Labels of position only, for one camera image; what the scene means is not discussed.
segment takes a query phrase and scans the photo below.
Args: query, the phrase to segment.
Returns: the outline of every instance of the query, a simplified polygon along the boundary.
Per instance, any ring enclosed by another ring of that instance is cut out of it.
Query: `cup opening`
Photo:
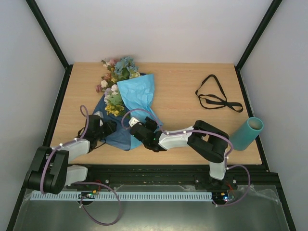
[[[263,129],[262,121],[255,117],[251,117],[248,119],[248,125],[250,128],[257,130],[257,131]]]

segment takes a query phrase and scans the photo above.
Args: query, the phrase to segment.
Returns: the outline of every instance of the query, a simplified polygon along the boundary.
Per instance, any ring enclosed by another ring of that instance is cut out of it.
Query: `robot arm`
[[[78,136],[67,146],[58,149],[51,159],[49,171],[44,179],[44,191],[58,194],[63,187],[77,181],[86,179],[88,169],[84,166],[72,165],[68,163],[80,155],[91,152],[97,146],[97,142],[105,139],[108,135],[116,131],[116,122],[103,121],[101,112],[89,116],[89,126],[83,139]],[[39,147],[32,160],[29,171],[26,174],[25,186],[29,189],[39,190],[40,181],[47,158],[52,152],[51,147]]]
[[[208,140],[203,140],[205,136],[202,131],[215,133],[229,139],[227,133],[218,128],[198,120],[191,127],[176,131],[156,131],[157,123],[147,117],[145,123],[141,123],[136,118],[129,121],[130,133],[141,141],[147,149],[154,152],[166,151],[176,147],[192,147],[203,158],[210,162],[210,176],[222,180],[225,176],[225,150],[228,143],[216,136],[209,135]]]

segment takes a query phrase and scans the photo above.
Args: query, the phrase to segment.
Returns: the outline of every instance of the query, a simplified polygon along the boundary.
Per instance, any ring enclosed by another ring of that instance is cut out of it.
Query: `cylindrical container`
[[[259,118],[250,117],[229,138],[235,150],[245,150],[263,129]]]

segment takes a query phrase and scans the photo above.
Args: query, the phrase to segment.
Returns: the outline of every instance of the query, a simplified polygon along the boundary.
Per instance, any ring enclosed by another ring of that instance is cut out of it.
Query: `gray floor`
[[[115,225],[92,222],[77,202],[25,201],[16,231],[287,231],[281,205],[248,195],[239,204],[215,208],[209,202],[123,202]],[[117,202],[93,202],[88,211],[102,222],[117,216]]]

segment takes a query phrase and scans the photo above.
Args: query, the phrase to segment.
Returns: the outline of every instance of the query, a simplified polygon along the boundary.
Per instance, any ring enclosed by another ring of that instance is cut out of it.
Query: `white ruler-like strip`
[[[208,192],[117,192],[121,201],[212,201],[212,193]],[[76,201],[81,192],[60,192],[59,194],[41,194],[34,191],[31,201]],[[116,201],[112,192],[100,192],[85,201]]]

